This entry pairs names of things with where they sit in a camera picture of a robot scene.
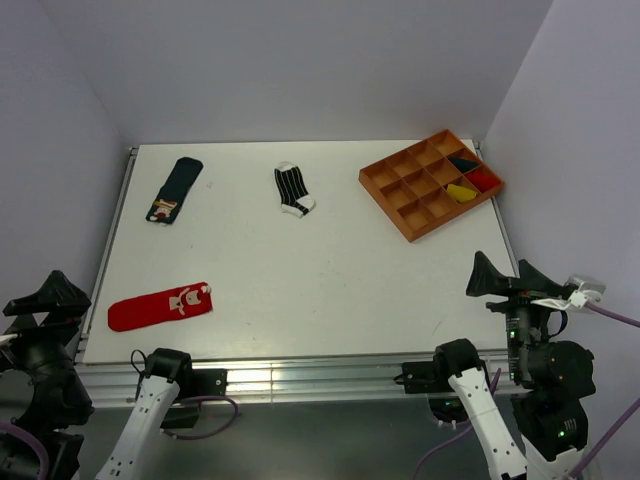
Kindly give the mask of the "red Christmas sock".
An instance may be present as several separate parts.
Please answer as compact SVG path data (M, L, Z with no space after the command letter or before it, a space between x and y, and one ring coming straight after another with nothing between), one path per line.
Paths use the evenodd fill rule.
M118 301L107 311L107 325L112 331L127 332L212 310L211 287L199 282Z

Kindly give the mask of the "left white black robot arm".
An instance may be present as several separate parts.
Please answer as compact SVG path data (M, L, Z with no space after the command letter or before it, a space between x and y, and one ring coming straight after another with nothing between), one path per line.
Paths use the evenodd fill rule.
M19 418L1 425L2 478L76 478L84 438L65 430L86 424L94 407L66 346L90 305L81 289L54 270L35 293L4 307L13 322L1 342L1 369L26 374L33 394ZM167 412L191 394L194 378L186 354L159 349L147 359L136 403L99 478L141 473Z

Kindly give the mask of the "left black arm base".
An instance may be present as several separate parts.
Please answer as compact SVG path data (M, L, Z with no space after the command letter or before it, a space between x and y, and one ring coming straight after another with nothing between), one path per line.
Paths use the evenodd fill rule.
M203 402L182 403L186 398L197 396L224 396L227 386L226 369L196 369L186 389L182 389L167 412L162 429L178 430L193 428L200 418Z

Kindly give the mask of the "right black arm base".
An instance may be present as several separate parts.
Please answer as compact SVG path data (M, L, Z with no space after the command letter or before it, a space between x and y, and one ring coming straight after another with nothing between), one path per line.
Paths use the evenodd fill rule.
M486 364L477 355L440 351L430 361L403 363L393 381L406 394L434 395L428 404L440 424L491 422L497 412Z

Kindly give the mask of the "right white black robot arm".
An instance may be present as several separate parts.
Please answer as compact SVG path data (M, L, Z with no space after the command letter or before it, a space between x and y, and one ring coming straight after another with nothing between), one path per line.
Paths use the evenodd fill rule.
M588 443L588 419L580 401L595 393L593 354L573 341L558 341L548 330L552 313L598 302L604 284L573 275L560 285L526 260L518 276L500 273L476 252L466 288L470 297L496 296L487 308L506 320L508 373L524 388L511 398L522 441L516 443L503 420L474 345L458 339L435 352L433 378L452 390L468 415L493 479L576 479Z

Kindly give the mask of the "yellow rolled sock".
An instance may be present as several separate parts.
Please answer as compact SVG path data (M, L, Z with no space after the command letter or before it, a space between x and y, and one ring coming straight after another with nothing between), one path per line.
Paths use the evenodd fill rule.
M451 198L460 204L471 202L478 196L475 190L453 183L447 185L446 191Z

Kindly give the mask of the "red rolled sock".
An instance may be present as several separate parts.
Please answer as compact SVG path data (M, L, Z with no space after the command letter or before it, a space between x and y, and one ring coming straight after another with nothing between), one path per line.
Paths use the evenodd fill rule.
M482 170L474 170L468 173L466 178L481 193L501 185L501 181L498 178Z

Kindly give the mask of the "dark green rolled sock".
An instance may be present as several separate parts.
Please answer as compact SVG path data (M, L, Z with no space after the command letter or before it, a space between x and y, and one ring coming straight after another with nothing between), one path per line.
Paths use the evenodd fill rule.
M448 160L461 173L469 172L478 167L477 162L465 158L448 157Z

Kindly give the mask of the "orange compartment tray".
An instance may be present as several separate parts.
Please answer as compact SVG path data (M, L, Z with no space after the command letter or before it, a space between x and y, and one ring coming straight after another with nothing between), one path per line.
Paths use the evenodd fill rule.
M478 167L461 173L448 157L472 160ZM495 176L501 185L479 192L466 178L474 170ZM359 182L409 242L497 196L504 188L504 181L448 129L362 168ZM460 204L446 191L451 183L475 190L478 196Z

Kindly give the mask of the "navy patterned sock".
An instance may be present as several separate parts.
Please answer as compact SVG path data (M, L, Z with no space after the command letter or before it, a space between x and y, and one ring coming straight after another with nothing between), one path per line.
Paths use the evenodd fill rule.
M156 195L145 220L154 224L172 225L203 168L200 160L179 158Z

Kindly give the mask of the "black white striped sock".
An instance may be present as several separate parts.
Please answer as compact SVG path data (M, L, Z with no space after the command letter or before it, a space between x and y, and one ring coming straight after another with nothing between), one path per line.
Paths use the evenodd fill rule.
M290 162L280 163L274 168L274 180L283 212L303 218L315 208L316 202L310 196L297 165Z

